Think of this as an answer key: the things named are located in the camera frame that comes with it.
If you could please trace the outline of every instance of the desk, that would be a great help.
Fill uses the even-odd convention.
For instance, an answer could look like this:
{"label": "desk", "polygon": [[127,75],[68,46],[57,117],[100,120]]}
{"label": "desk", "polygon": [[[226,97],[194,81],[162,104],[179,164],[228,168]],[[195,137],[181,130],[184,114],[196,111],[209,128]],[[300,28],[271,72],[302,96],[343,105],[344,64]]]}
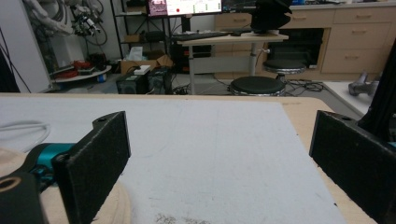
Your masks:
{"label": "desk", "polygon": [[366,93],[361,93],[358,96],[349,94],[349,83],[351,82],[323,82],[323,85],[341,102],[363,117],[373,101],[373,96]]}
{"label": "desk", "polygon": [[[330,110],[317,99],[0,94],[0,105],[2,120],[49,122],[46,142],[77,142],[94,119],[125,110],[132,157],[120,182],[133,223],[343,223],[338,210],[347,223],[374,223],[308,158],[316,111]],[[1,147],[26,143],[12,140],[2,135]]]}
{"label": "desk", "polygon": [[[216,72],[242,72],[249,71],[251,76],[255,73],[255,63],[257,59],[257,44],[263,42],[280,42],[288,39],[286,35],[264,34],[256,35],[252,33],[241,36],[220,36],[207,39],[197,39],[189,41],[177,41],[178,44],[189,47],[189,66],[191,95],[195,94],[194,74],[216,73]],[[208,57],[194,58],[193,46],[202,45],[226,45],[226,44],[246,44],[251,43],[249,56],[229,56],[229,57]]]}

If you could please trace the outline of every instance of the white table surface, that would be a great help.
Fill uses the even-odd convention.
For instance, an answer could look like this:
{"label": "white table surface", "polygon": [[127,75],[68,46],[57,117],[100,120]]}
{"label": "white table surface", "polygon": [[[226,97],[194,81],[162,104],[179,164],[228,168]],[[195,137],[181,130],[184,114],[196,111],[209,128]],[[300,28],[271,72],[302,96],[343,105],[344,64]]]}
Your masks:
{"label": "white table surface", "polygon": [[[132,223],[345,223],[279,103],[0,97],[2,120],[50,123],[46,142],[77,142],[120,110]],[[18,149],[28,135],[2,134],[0,146]]]}
{"label": "white table surface", "polygon": [[373,97],[361,93],[358,96],[349,94],[348,84],[351,82],[323,82],[326,88],[345,105],[360,116],[364,116],[373,101]]}

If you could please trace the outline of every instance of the floor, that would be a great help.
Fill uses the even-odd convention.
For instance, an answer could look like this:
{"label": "floor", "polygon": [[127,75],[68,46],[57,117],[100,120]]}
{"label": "floor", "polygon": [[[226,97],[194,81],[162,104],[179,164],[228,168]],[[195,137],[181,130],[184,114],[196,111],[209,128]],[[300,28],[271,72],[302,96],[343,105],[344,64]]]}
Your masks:
{"label": "floor", "polygon": [[[120,74],[107,75],[106,82],[98,83],[96,78],[88,78],[75,82],[63,83],[61,93],[91,93],[91,94],[118,94],[116,80]],[[199,95],[230,95],[228,85],[230,79],[217,80],[213,75],[195,76],[195,91]],[[190,76],[177,74],[172,82],[173,88],[185,90],[190,84]],[[352,119],[360,119],[357,113],[339,101],[332,93],[326,90],[319,82],[290,81],[287,85],[288,96],[313,97],[322,100],[335,113],[342,114]]]}

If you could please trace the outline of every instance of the round stool seat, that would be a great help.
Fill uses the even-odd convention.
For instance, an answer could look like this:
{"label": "round stool seat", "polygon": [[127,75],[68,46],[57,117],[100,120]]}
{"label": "round stool seat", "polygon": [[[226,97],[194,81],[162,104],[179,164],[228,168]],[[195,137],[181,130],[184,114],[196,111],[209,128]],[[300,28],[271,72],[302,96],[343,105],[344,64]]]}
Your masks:
{"label": "round stool seat", "polygon": [[270,77],[240,77],[231,82],[234,95],[279,96],[285,92],[285,83]]}
{"label": "round stool seat", "polygon": [[305,71],[305,65],[292,60],[268,60],[262,64],[264,70],[281,75],[299,74]]}

